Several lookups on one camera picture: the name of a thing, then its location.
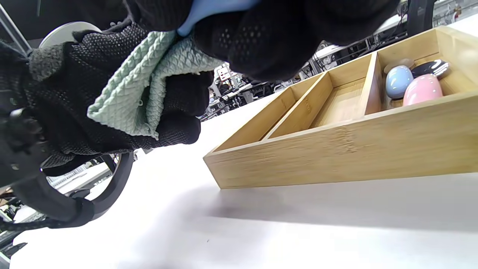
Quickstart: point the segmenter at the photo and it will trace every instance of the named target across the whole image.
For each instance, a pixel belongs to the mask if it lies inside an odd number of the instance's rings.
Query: black mesh glove
[[[211,72],[167,79],[156,129],[159,140],[131,136],[86,117],[88,106],[146,35],[146,30],[126,21],[108,34],[75,33],[79,43],[35,50],[29,59],[0,45],[0,82],[4,84],[0,87],[15,90],[19,105],[27,107],[42,125],[52,152],[43,169],[47,175],[64,174],[104,153],[191,144],[198,139],[196,116],[208,106]]]
[[[129,0],[134,18],[149,29],[177,29],[192,0]],[[348,45],[377,30],[399,0],[261,0],[246,12],[217,14],[196,24],[197,46],[232,70],[262,81],[287,80],[322,40]],[[164,18],[165,12],[174,16]]]

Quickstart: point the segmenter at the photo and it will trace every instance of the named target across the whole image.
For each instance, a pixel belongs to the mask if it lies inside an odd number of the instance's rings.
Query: bamboo drawer organizer
[[[444,97],[392,103],[402,58],[450,63]],[[478,38],[438,27],[291,85],[204,161],[222,189],[478,172]]]

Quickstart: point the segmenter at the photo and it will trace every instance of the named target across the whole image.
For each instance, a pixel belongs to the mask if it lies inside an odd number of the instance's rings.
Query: black strap
[[[75,201],[77,209],[76,212],[78,212],[78,214],[72,220],[68,222],[57,222],[56,225],[52,225],[50,228],[60,229],[80,227],[93,219],[93,216],[95,215],[94,204],[90,200],[81,197],[75,198]]]

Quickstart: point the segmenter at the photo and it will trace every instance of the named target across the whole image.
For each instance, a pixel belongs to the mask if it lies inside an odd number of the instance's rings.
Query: quilted fabric
[[[174,31],[150,32],[89,106],[88,118],[129,135],[158,139],[156,127],[163,111],[166,78],[210,71],[222,64],[200,51],[191,37],[171,46],[175,38]],[[142,99],[148,86],[149,96]]]

